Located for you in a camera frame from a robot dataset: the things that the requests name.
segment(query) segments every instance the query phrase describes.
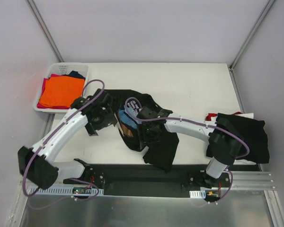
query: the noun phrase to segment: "orange fabric patch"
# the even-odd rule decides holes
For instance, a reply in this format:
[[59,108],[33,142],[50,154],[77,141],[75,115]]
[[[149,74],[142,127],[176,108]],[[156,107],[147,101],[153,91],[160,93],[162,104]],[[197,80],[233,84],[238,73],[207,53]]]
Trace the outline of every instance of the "orange fabric patch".
[[39,103],[46,107],[67,106],[81,96],[85,80],[61,76],[51,77],[45,82],[45,90]]

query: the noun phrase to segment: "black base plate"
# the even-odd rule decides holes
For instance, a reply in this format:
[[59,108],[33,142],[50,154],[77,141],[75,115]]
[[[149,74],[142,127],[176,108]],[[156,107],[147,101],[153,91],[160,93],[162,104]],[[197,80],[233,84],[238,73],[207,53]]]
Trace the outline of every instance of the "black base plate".
[[[115,196],[145,196],[189,198],[189,191],[198,191],[200,187],[192,177],[204,171],[207,165],[174,165],[172,171],[165,173],[162,169],[149,165],[94,165],[90,177],[94,184],[104,189],[104,195]],[[260,171],[258,165],[236,165],[229,168],[232,171]],[[223,173],[214,187],[222,183],[229,187],[227,173]],[[75,183],[66,179],[64,183]]]

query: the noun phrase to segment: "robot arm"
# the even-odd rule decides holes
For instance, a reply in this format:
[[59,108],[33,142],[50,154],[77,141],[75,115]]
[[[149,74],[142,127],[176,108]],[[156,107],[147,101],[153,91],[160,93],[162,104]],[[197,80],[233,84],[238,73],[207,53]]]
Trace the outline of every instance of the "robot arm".
[[[110,108],[112,98],[106,92],[103,92],[101,96],[87,108],[78,112],[78,110],[92,98],[93,96],[88,96],[87,98],[79,97],[76,99],[61,122],[44,138],[31,148],[23,146],[18,151],[19,171],[24,175],[29,160],[34,153],[42,147],[27,173],[27,178],[41,189],[45,190],[49,188],[56,181],[63,181],[68,178],[79,178],[84,173],[85,166],[80,160],[75,159],[71,162],[55,162],[60,150],[78,130],[85,127],[88,134],[93,136],[98,135],[97,130],[117,123]],[[66,119],[73,114],[75,115],[71,120],[66,122]]]
[[[79,129],[85,127],[89,135],[92,136],[97,135],[97,130],[117,123],[110,108],[112,98],[105,92],[95,103],[92,103],[87,108],[83,109],[82,112],[76,113],[70,121],[65,123],[65,120],[69,116],[74,114],[91,98],[92,96],[89,96],[87,99],[83,97],[76,99],[71,105],[71,109],[51,132],[31,148],[22,147],[18,151],[19,170],[23,175],[32,155],[40,148],[40,146],[42,147],[42,150],[39,151],[36,158],[33,160],[27,174],[27,178],[41,189],[49,188],[56,181],[63,181],[68,178],[80,178],[84,174],[85,165],[81,160],[75,159],[71,162],[62,163],[54,162],[63,146]],[[147,107],[140,110],[137,117],[141,119],[162,118],[160,121],[142,122],[142,124],[138,126],[139,140],[142,145],[160,142],[156,138],[162,130],[182,133],[203,141],[209,141],[210,146],[213,148],[213,158],[206,171],[200,177],[200,180],[196,180],[197,183],[204,187],[211,187],[215,179],[220,177],[225,168],[233,164],[235,157],[241,148],[241,144],[238,141],[208,127],[209,125],[219,125],[219,127],[223,127],[237,136],[240,136],[231,125],[227,124],[227,122],[220,120],[218,122],[193,120],[201,125],[205,124],[205,126],[200,126],[191,124],[187,121],[172,120],[172,118],[182,119],[180,115],[173,113],[172,111],[162,109],[159,113],[156,113]]]

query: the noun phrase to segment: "white wall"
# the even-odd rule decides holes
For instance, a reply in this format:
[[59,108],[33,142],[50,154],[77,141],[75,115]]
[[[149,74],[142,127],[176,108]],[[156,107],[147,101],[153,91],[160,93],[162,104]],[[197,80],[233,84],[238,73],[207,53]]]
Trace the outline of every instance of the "white wall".
[[284,208],[284,0],[278,0],[235,68],[247,112],[266,121],[270,164]]
[[33,110],[36,90],[56,62],[24,0],[0,0],[0,227],[19,185],[17,151],[40,138],[46,114]]
[[35,0],[65,61],[231,64],[268,0]]

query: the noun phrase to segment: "white plastic basket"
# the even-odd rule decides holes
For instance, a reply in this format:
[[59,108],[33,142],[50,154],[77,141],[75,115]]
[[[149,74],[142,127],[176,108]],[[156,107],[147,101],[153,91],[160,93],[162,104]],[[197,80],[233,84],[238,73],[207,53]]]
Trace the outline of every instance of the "white plastic basket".
[[[85,77],[84,85],[86,85],[89,79],[90,67],[88,64],[84,64],[84,63],[74,63],[74,62],[54,63],[49,67],[48,71],[44,75],[44,78],[50,78],[52,74],[58,74],[58,75],[69,74],[71,71],[77,71],[79,74],[84,76]],[[40,88],[36,94],[36,98],[34,102],[34,109],[37,111],[42,111],[42,112],[51,113],[51,114],[67,112],[68,110],[57,110],[57,109],[51,109],[51,108],[40,109],[37,107],[37,104],[41,97],[42,84],[43,84],[43,79],[42,79]]]

